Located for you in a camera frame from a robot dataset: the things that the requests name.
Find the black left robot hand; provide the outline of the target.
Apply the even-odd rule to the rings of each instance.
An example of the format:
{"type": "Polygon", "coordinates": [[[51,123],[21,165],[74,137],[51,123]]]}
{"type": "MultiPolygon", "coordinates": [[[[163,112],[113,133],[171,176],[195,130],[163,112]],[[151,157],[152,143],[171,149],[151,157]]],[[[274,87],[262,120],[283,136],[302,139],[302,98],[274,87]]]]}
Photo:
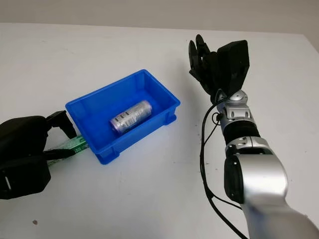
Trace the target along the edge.
{"type": "Polygon", "coordinates": [[[0,158],[4,161],[41,156],[45,160],[62,159],[75,154],[72,149],[45,151],[48,132],[60,128],[69,139],[77,136],[66,111],[48,117],[28,116],[9,119],[0,124],[0,158]]]}

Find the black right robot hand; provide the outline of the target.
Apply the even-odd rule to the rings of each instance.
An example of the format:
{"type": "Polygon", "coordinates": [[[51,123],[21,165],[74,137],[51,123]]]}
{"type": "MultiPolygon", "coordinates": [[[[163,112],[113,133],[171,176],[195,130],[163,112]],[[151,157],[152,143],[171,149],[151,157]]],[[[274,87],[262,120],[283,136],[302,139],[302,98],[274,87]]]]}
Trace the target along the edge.
{"type": "Polygon", "coordinates": [[[222,91],[220,85],[220,68],[216,52],[211,52],[198,34],[194,41],[189,42],[188,55],[190,63],[189,73],[201,84],[202,88],[210,95],[213,104],[219,101],[222,91]]]}

